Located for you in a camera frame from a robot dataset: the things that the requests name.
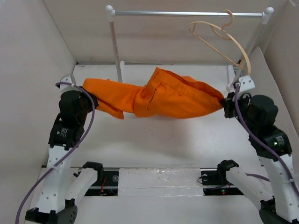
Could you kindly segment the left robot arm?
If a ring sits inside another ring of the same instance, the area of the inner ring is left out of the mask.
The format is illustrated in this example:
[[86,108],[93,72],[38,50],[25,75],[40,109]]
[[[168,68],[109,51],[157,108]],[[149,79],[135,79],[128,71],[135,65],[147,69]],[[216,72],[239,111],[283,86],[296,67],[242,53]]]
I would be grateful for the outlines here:
[[43,183],[35,206],[26,211],[25,220],[36,224],[72,224],[78,205],[88,189],[104,181],[103,165],[86,162],[79,174],[73,175],[71,163],[75,150],[89,133],[93,122],[85,129],[88,113],[95,116],[96,98],[81,86],[60,82],[62,91],[57,115],[49,137],[47,171],[28,192]]

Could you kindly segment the orange trousers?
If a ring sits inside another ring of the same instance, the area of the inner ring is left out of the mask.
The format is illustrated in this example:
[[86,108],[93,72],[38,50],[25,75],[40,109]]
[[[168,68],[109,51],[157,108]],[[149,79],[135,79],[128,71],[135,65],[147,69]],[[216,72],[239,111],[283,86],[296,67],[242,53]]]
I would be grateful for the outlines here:
[[212,86],[156,68],[145,86],[88,78],[83,88],[97,99],[97,110],[117,119],[124,113],[145,118],[155,115],[189,119],[222,109],[223,94]]

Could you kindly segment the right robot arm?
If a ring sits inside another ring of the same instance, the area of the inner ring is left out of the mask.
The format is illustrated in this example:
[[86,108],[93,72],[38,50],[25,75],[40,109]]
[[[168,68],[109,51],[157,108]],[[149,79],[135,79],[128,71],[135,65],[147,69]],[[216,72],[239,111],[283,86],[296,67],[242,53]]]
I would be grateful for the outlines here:
[[278,107],[265,95],[229,93],[221,100],[225,117],[235,117],[249,134],[261,165],[267,172],[272,193],[264,190],[234,160],[217,166],[217,181],[236,186],[257,208],[264,224],[299,222],[299,184],[292,167],[292,147],[285,132],[274,123]]

